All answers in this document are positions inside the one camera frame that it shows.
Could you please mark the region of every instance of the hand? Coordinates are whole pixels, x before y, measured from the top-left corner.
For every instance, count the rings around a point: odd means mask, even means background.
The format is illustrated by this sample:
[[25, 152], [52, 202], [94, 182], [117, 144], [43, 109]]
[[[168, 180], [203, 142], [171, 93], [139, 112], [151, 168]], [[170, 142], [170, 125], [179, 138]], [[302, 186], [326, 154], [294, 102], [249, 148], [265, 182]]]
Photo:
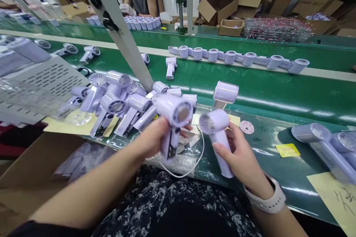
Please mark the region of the hand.
[[[186, 125], [187, 130], [192, 130], [193, 127]], [[154, 156], [161, 149], [162, 139], [169, 130], [169, 122], [164, 117], [155, 119], [142, 134], [133, 142], [136, 146], [139, 156], [142, 159]], [[185, 138], [188, 136], [181, 131], [181, 135]]]
[[243, 132], [233, 123], [229, 124], [226, 136], [230, 145], [230, 152], [220, 143], [213, 147], [231, 167], [235, 176], [257, 197], [269, 199], [274, 190], [263, 173], [258, 161], [245, 139]]
[[136, 15], [136, 11], [133, 10], [133, 8], [130, 7], [130, 5], [128, 5], [128, 4], [121, 4], [120, 5], [120, 10], [121, 10], [121, 13], [125, 13], [125, 14], [128, 14], [130, 16], [135, 16]]

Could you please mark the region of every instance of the pink round sticker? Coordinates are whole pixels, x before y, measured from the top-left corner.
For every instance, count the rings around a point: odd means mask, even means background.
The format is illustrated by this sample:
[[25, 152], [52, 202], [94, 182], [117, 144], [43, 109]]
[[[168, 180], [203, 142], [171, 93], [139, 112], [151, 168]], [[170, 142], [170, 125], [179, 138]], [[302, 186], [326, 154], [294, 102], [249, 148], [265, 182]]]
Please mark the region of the pink round sticker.
[[240, 122], [240, 129], [246, 134], [253, 134], [253, 132], [255, 131], [255, 128], [251, 124], [251, 122], [246, 120]]

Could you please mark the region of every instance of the perforated panel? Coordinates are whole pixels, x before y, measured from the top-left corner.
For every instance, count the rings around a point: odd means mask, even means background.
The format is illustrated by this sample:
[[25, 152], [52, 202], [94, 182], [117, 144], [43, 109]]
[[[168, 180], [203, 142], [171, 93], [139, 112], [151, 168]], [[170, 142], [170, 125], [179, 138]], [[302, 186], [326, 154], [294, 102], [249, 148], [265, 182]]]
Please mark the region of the perforated panel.
[[[52, 105], [52, 108], [56, 104], [59, 107], [60, 103], [67, 101], [72, 96], [70, 92], [72, 87], [89, 84], [89, 80], [85, 76], [57, 55], [52, 55], [52, 58], [45, 62], [33, 64], [16, 73], [4, 76], [4, 78], [8, 79], [10, 84], [21, 88], [16, 90], [14, 87], [13, 91], [0, 90], [0, 120], [7, 119], [7, 122], [12, 123], [20, 120], [20, 122], [34, 124], [43, 118], [38, 110], [29, 111], [26, 99], [34, 103], [45, 99]], [[17, 106], [7, 103], [6, 100], [11, 103], [23, 102], [23, 104]]]

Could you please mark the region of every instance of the watch strap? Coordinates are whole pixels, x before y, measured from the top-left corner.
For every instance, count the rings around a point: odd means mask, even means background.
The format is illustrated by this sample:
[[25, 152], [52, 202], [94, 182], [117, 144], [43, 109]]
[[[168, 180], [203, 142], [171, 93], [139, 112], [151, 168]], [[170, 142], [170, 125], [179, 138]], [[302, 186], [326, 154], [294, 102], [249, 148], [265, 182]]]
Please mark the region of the watch strap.
[[284, 195], [281, 187], [275, 180], [270, 180], [274, 184], [274, 194], [270, 199], [263, 200], [252, 193], [250, 193], [246, 186], [244, 185], [244, 189], [246, 192], [247, 197], [249, 198], [252, 205], [256, 206], [258, 209], [270, 213], [270, 214], [277, 214], [284, 206], [286, 201], [286, 196]]

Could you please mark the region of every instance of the white cable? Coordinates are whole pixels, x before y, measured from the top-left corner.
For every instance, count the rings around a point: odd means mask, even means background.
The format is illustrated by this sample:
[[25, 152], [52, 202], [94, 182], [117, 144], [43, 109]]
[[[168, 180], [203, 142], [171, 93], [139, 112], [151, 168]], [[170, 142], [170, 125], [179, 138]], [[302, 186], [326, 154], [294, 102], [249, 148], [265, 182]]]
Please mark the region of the white cable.
[[190, 171], [188, 171], [187, 173], [185, 173], [183, 176], [177, 176], [177, 175], [173, 174], [172, 172], [170, 172], [170, 171], [162, 164], [162, 162], [159, 161], [159, 160], [154, 156], [155, 160], [157, 160], [157, 162], [158, 162], [159, 164], [161, 164], [161, 166], [164, 168], [164, 170], [167, 171], [169, 174], [171, 174], [173, 177], [176, 177], [176, 178], [184, 178], [185, 176], [189, 175], [189, 174], [197, 167], [197, 165], [199, 164], [201, 158], [203, 157], [204, 148], [205, 148], [204, 136], [203, 136], [203, 133], [201, 132], [199, 126], [197, 126], [197, 128], [198, 128], [198, 131], [199, 131], [200, 134], [201, 134], [201, 138], [203, 139], [203, 149], [201, 150], [201, 155], [200, 155], [198, 161], [195, 163], [194, 167], [193, 167]]

